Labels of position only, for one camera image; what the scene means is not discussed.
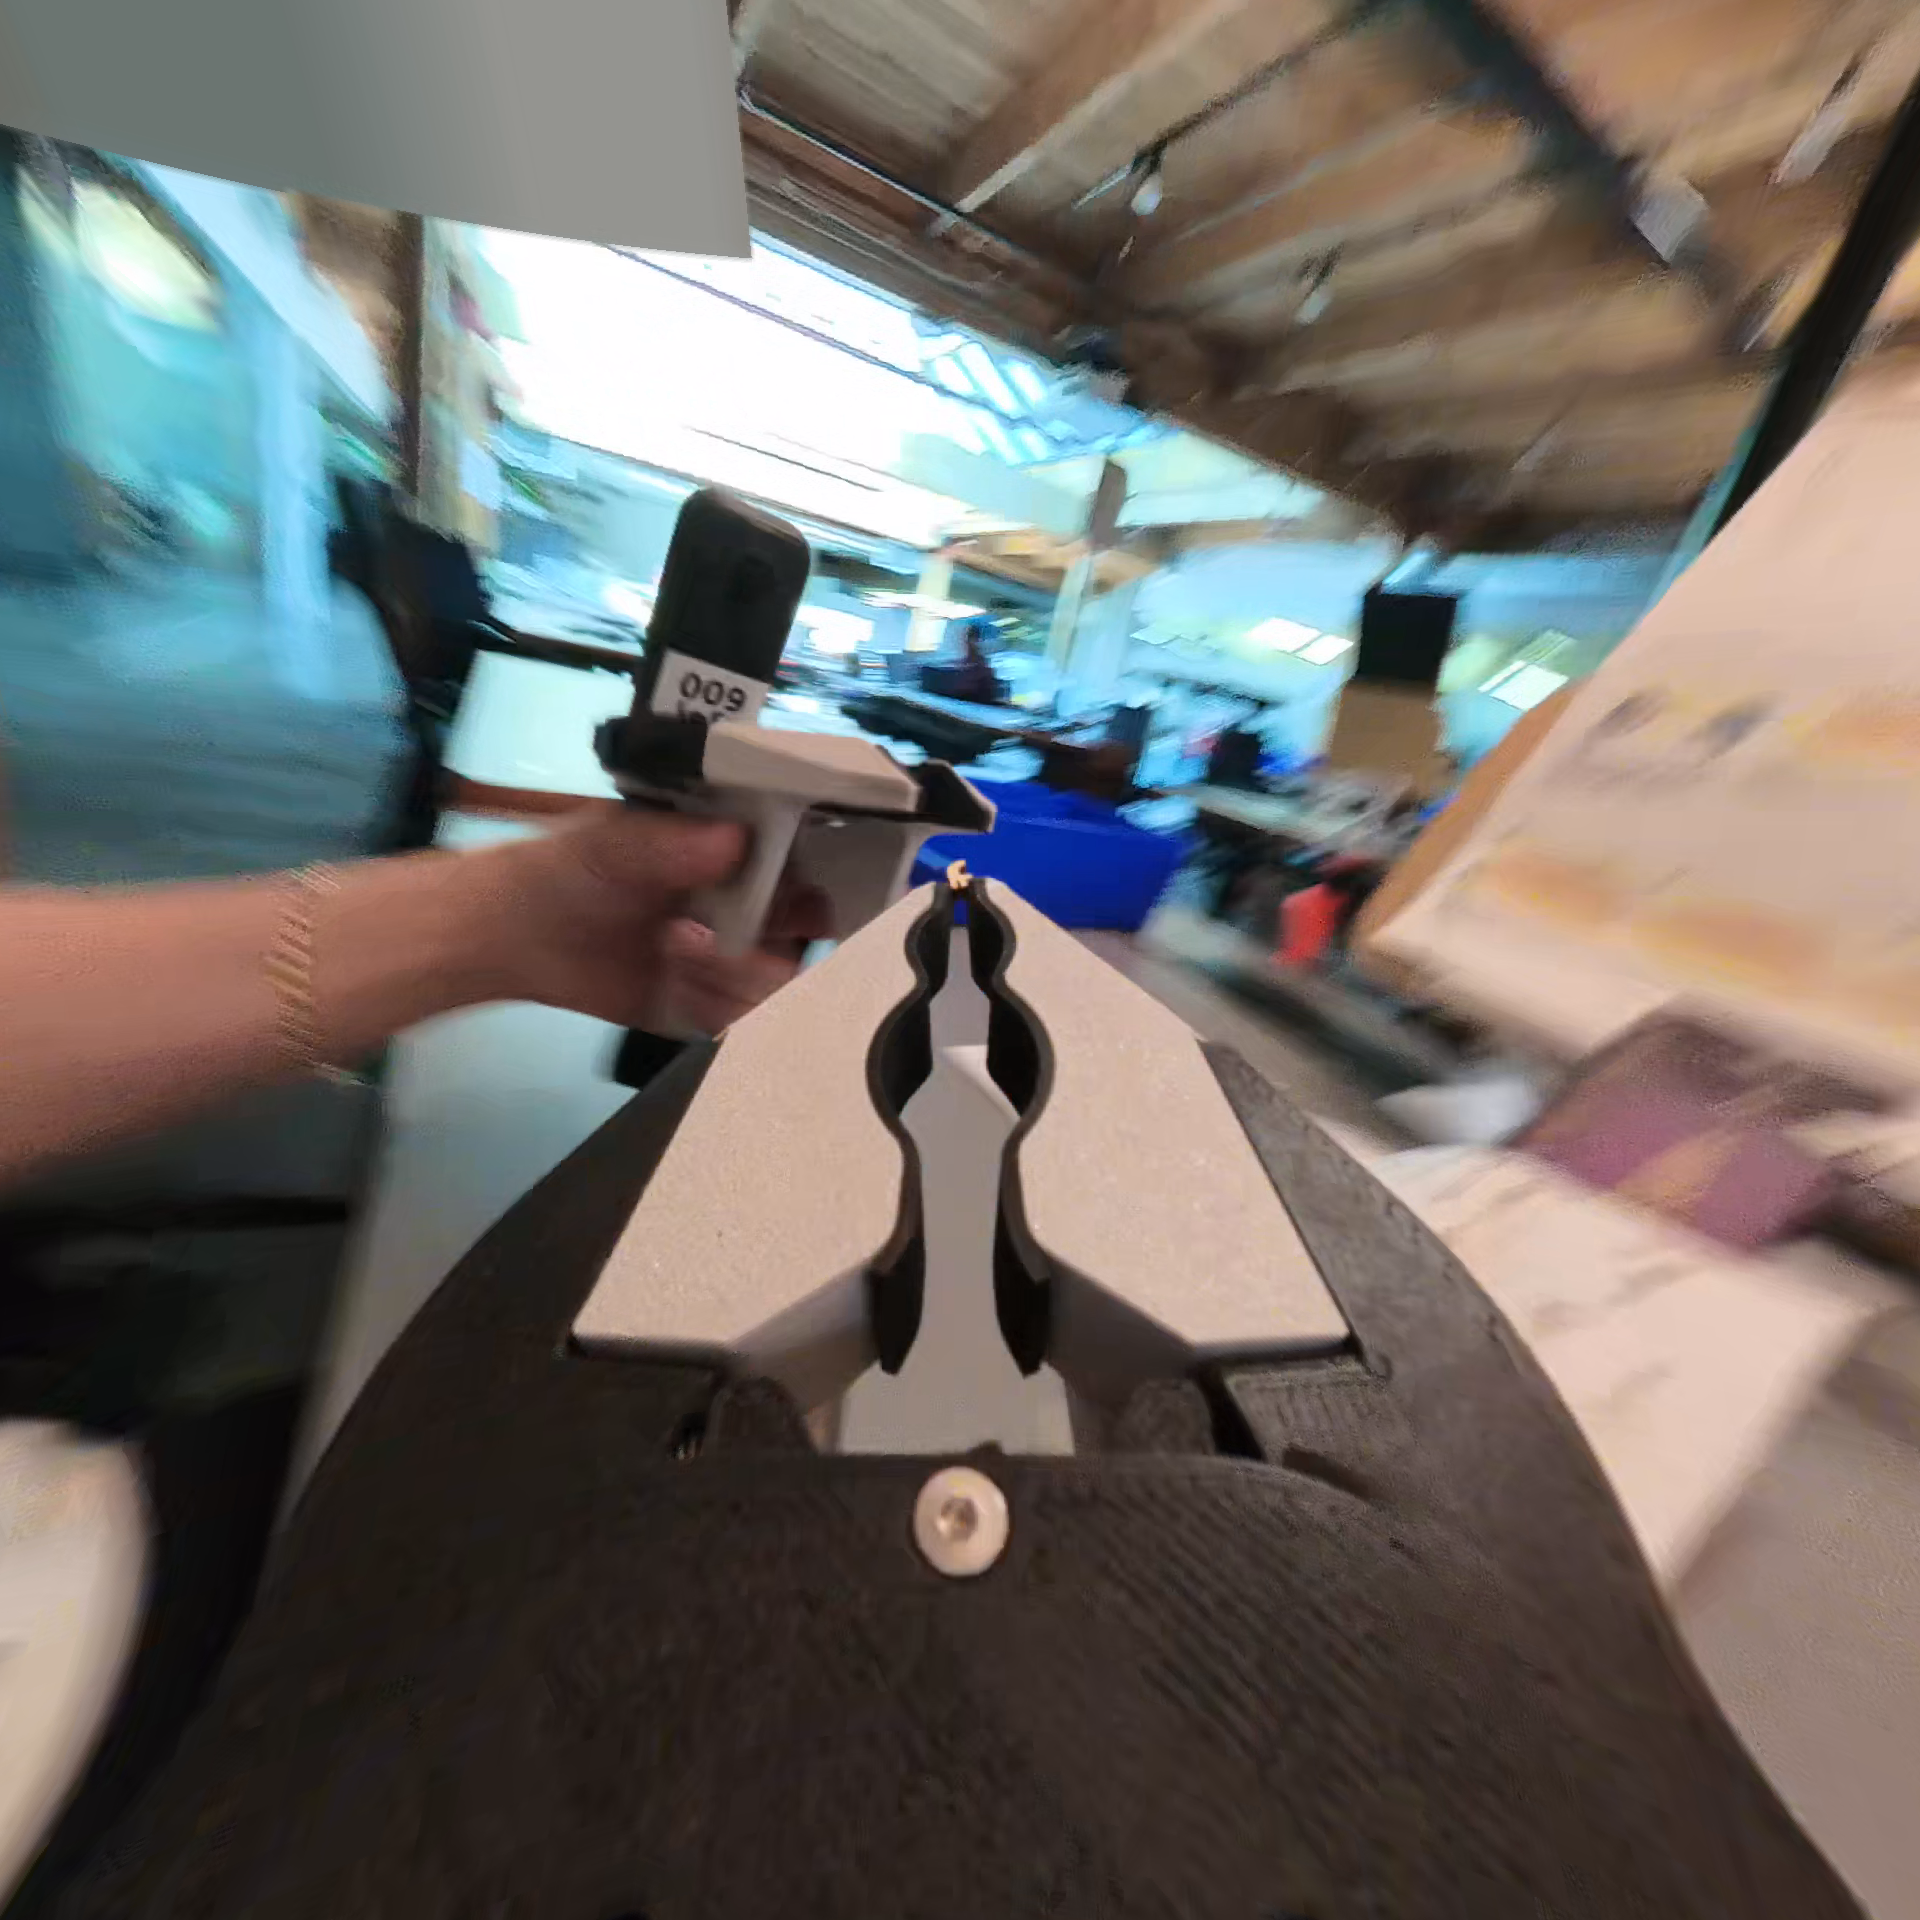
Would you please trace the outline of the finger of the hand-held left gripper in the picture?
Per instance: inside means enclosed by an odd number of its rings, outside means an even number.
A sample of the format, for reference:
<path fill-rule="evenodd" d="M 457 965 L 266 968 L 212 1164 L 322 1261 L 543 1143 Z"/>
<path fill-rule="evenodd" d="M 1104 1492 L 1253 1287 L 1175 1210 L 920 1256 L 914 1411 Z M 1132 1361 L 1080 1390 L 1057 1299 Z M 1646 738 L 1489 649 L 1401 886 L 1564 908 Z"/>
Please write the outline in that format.
<path fill-rule="evenodd" d="M 947 763 L 869 759 L 863 816 L 917 836 L 985 836 L 994 830 L 996 808 Z"/>
<path fill-rule="evenodd" d="M 710 729 L 704 808 L 749 836 L 742 868 L 713 902 L 767 906 L 810 823 L 841 815 L 910 820 L 920 785 L 887 749 L 856 737 Z"/>

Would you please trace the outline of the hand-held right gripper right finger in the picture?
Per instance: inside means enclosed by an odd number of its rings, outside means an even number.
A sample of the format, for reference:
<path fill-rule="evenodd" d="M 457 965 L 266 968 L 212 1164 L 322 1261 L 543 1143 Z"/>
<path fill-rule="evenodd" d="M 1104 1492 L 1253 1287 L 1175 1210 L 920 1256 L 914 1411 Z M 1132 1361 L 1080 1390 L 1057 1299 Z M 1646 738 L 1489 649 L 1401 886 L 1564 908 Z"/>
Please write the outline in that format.
<path fill-rule="evenodd" d="M 994 1310 L 1022 1375 L 1115 1411 L 1152 1381 L 1353 1347 L 1189 1023 L 998 881 L 972 885 L 972 980 L 1015 1116 Z"/>

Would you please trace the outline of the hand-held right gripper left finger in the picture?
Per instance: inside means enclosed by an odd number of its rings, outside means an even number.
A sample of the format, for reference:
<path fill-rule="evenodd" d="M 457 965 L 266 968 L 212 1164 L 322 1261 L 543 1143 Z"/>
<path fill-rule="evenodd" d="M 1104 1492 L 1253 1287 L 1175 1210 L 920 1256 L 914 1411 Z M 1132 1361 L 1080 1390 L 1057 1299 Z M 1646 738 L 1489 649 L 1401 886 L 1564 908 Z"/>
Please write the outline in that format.
<path fill-rule="evenodd" d="M 902 1371 L 926 1283 L 902 1116 L 944 980 L 947 885 L 930 885 L 730 1028 L 572 1343 L 770 1380 L 798 1404 Z"/>

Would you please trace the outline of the person's left forearm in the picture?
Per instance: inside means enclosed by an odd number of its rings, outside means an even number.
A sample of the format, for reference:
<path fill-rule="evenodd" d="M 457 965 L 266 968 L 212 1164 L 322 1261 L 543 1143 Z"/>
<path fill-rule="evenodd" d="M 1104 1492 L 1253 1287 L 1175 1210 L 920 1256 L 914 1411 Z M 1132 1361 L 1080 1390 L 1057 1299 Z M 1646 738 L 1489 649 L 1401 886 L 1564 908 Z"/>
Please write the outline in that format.
<path fill-rule="evenodd" d="M 465 854 L 8 886 L 5 1186 L 243 1094 L 344 1077 L 407 1028 L 495 999 L 466 951 Z"/>

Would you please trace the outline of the task instruction sheet on stand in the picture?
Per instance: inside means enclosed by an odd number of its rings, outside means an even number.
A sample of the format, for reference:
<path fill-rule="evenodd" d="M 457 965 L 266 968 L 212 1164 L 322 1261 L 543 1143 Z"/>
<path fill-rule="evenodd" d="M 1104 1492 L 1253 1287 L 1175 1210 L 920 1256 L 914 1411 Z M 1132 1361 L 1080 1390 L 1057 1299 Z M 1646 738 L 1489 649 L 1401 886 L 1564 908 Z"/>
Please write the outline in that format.
<path fill-rule="evenodd" d="M 1501 792 L 1540 749 L 1564 709 L 1581 693 L 1581 683 L 1569 683 L 1549 694 L 1548 701 L 1521 713 L 1502 738 L 1468 770 L 1453 798 L 1384 873 L 1370 900 L 1356 913 L 1349 932 L 1349 955 L 1367 980 L 1398 993 L 1416 986 L 1416 974 L 1384 947 L 1384 932 L 1428 892 L 1435 878 L 1475 836 L 1481 816 L 1501 800 Z"/>

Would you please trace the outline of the grey desk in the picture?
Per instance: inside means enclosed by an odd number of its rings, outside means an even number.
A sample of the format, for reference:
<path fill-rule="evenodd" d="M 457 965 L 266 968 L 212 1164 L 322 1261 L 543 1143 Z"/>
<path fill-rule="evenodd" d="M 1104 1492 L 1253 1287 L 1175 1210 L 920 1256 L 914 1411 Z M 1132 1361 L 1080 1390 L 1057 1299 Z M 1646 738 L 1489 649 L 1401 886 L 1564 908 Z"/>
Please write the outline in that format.
<path fill-rule="evenodd" d="M 1069 1396 L 1019 1377 L 988 1287 L 988 1200 L 1013 1115 L 985 1075 L 988 999 L 956 940 L 930 1082 L 904 1115 L 937 1166 L 926 1315 L 897 1380 L 852 1389 L 852 1451 L 1071 1449 Z M 399 1333 L 475 1240 L 627 1094 L 613 1028 L 529 1003 L 426 1023 L 381 1071 L 383 1137 L 293 1487 Z M 1883 1326 L 1777 1443 L 1678 1587 L 1686 1639 L 1743 1737 L 1873 1916 L 1916 1916 L 1916 1335 Z"/>

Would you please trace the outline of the person's left hand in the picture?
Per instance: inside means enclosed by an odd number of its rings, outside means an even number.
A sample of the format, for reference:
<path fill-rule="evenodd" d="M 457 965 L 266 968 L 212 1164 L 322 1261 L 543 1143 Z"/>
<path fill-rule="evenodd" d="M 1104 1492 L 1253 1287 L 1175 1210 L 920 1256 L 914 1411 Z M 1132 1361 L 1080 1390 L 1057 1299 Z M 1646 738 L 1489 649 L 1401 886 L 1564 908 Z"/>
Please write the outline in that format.
<path fill-rule="evenodd" d="M 724 951 L 710 895 L 749 865 L 738 823 L 597 808 L 461 857 L 466 951 L 495 999 L 708 1040 L 778 994 L 832 934 L 825 893 L 780 874 L 751 947 Z"/>

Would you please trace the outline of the blue plastic bin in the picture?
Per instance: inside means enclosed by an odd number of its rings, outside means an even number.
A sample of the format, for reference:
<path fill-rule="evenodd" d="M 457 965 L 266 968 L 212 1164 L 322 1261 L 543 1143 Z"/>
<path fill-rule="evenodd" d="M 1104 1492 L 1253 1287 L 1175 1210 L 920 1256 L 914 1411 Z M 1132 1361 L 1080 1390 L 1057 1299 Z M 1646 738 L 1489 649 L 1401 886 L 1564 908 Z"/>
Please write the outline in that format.
<path fill-rule="evenodd" d="M 1066 932 L 1135 935 L 1162 902 L 1190 837 L 1138 826 L 1121 809 L 1038 782 L 972 782 L 996 808 L 985 836 L 937 836 L 920 852 L 910 886 L 964 861 L 972 878 L 1010 886 Z"/>

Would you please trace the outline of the black office chair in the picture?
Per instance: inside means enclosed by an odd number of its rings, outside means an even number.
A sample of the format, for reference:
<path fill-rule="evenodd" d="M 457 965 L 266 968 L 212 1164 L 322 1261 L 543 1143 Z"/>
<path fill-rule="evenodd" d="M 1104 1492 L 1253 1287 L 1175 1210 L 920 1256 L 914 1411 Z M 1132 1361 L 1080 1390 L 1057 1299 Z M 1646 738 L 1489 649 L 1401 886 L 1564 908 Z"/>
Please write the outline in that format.
<path fill-rule="evenodd" d="M 431 846 L 444 811 L 444 751 L 478 638 L 492 628 L 465 543 L 420 524 L 386 484 L 337 471 L 329 568 L 368 599 L 400 683 L 406 758 L 385 852 Z"/>

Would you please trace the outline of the black monitor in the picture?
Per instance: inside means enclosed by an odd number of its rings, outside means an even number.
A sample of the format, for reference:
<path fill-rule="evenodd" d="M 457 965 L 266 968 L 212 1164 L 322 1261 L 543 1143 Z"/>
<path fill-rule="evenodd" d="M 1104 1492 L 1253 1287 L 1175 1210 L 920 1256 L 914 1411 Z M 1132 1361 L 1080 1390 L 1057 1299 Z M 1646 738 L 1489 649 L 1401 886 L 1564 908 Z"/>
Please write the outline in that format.
<path fill-rule="evenodd" d="M 1353 680 L 1430 697 L 1453 646 L 1459 605 L 1453 593 L 1367 588 Z"/>

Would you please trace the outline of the instruction booklet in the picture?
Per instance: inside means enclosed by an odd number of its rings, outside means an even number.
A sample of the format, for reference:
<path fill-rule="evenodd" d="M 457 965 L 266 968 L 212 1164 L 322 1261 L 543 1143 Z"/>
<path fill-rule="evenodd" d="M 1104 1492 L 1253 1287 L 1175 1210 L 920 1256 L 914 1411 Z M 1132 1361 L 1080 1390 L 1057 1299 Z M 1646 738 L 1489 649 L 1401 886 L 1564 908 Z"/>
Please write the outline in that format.
<path fill-rule="evenodd" d="M 1903 1308 L 1818 1245 L 1739 1256 L 1544 1166 L 1424 1146 L 1372 1172 L 1471 1271 L 1567 1403 L 1665 1587 L 1818 1390 Z"/>

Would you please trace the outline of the purple model kit box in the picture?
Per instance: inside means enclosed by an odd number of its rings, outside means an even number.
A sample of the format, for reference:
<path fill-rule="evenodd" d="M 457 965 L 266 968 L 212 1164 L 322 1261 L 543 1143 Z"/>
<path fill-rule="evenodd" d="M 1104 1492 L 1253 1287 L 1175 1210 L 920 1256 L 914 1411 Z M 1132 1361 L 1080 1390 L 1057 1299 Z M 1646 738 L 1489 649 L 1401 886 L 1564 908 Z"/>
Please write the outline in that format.
<path fill-rule="evenodd" d="M 1842 1178 L 1818 1129 L 1887 1115 L 1852 1077 L 1656 1015 L 1567 1070 L 1507 1150 L 1752 1254 L 1828 1222 Z"/>

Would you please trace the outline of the printed instruction sheet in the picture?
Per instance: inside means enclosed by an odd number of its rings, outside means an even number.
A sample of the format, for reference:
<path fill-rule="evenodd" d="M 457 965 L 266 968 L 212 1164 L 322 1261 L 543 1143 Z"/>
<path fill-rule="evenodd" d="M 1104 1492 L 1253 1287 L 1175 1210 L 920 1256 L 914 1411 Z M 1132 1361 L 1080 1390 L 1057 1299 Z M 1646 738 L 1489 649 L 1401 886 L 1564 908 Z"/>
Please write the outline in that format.
<path fill-rule="evenodd" d="M 1916 1090 L 1917 379 L 1857 376 L 1357 940 L 1575 1058 L 1693 1015 Z"/>

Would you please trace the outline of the person's printed t-shirt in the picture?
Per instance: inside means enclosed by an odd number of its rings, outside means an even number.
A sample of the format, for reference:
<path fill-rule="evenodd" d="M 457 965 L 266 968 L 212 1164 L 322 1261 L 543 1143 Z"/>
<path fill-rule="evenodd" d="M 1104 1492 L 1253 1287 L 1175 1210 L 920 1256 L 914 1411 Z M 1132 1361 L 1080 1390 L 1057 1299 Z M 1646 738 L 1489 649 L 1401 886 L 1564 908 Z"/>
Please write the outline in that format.
<path fill-rule="evenodd" d="M 138 1646 L 152 1518 L 134 1451 L 3 1426 L 3 1896 L 48 1846 Z"/>

